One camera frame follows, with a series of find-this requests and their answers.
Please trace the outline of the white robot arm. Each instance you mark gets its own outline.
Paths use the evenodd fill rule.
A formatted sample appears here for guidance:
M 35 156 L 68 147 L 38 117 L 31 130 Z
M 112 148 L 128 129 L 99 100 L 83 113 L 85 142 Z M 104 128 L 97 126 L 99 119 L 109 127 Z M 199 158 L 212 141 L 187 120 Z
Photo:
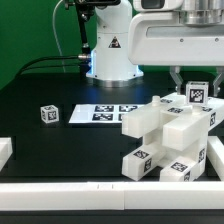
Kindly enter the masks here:
M 97 45 L 89 77 L 108 86 L 140 74 L 138 65 L 214 67 L 213 94 L 224 81 L 224 0 L 121 0 L 96 9 Z

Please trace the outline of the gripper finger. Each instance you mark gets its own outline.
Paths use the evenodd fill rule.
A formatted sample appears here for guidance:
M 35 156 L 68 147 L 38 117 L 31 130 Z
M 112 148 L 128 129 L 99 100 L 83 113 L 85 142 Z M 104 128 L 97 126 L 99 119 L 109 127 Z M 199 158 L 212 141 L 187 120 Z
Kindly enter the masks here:
M 224 81 L 224 66 L 216 68 L 216 78 L 213 81 L 213 96 L 217 97 L 220 91 L 219 85 Z
M 171 66 L 169 73 L 173 79 L 173 81 L 176 84 L 176 92 L 178 94 L 181 93 L 181 87 L 182 87 L 182 83 L 183 83 L 183 79 L 180 75 L 180 71 L 181 71 L 181 67 L 180 66 Z

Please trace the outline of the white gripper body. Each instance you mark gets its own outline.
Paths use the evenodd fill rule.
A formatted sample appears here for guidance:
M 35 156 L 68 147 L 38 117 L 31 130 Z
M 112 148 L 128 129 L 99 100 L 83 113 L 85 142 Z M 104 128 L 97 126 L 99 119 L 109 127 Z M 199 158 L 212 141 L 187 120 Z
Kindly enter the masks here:
M 128 57 L 148 66 L 224 66 L 224 23 L 183 25 L 177 12 L 139 13 L 128 33 Z

